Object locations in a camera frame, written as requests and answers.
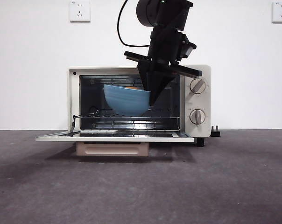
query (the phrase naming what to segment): oven control panel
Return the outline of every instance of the oven control panel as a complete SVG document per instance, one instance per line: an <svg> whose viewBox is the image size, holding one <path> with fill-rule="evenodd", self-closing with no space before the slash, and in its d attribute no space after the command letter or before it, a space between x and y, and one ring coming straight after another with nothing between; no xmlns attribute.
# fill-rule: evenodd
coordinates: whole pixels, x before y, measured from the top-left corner
<svg viewBox="0 0 282 224"><path fill-rule="evenodd" d="M191 137L205 138L211 135L211 68L191 67L203 74L198 79L185 78L185 132Z"/></svg>

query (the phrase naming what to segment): oven foot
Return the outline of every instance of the oven foot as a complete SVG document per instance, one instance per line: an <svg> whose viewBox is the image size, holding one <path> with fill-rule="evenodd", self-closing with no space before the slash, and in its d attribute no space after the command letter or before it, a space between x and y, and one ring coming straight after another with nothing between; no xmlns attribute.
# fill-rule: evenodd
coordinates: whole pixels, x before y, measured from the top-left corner
<svg viewBox="0 0 282 224"><path fill-rule="evenodd" d="M196 146L203 147L204 146L204 138L196 138Z"/></svg>

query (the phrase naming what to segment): control knob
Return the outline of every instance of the control knob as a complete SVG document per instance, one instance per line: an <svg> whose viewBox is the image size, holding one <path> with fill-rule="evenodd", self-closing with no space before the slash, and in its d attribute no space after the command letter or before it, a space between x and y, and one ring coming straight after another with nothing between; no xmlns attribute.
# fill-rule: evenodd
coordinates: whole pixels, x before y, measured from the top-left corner
<svg viewBox="0 0 282 224"><path fill-rule="evenodd" d="M194 79L190 83L190 90L195 94L200 94L205 90L205 82L202 79Z"/></svg>
<svg viewBox="0 0 282 224"><path fill-rule="evenodd" d="M205 113L202 110L196 109L190 113L190 120L195 125L200 125L205 120Z"/></svg>

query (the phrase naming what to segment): white wall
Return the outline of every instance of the white wall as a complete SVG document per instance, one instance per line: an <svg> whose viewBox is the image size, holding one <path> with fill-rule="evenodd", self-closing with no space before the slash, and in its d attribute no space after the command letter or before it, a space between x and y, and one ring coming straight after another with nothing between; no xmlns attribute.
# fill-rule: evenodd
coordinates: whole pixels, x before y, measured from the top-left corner
<svg viewBox="0 0 282 224"><path fill-rule="evenodd" d="M72 24L68 0L0 0L0 129L66 129L69 66L135 66L116 33L124 0L91 0L91 23ZM282 128L282 24L270 0L193 0L184 33L197 45L182 64L212 67L212 123ZM147 44L151 28L130 0L123 39Z"/></svg>

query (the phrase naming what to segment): bowl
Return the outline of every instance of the bowl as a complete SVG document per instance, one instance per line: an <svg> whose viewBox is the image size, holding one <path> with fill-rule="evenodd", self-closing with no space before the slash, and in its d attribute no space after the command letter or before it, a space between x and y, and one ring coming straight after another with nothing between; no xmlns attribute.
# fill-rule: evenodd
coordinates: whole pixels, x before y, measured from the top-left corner
<svg viewBox="0 0 282 224"><path fill-rule="evenodd" d="M140 116L149 109L149 91L104 85L104 93L109 107L119 115Z"/></svg>

